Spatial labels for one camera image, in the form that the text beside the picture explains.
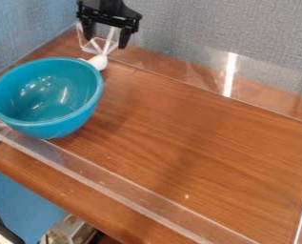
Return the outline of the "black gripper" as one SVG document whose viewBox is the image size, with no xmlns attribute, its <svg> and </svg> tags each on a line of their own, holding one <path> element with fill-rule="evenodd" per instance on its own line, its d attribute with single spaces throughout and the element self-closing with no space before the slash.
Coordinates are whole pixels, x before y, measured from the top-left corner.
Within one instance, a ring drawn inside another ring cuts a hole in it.
<svg viewBox="0 0 302 244">
<path fill-rule="evenodd" d="M 84 34 L 90 41 L 96 34 L 96 24 L 121 28 L 120 49 L 129 42 L 132 32 L 140 30 L 142 14 L 132 9 L 124 0 L 77 0 L 77 17 L 81 20 Z"/>
</svg>

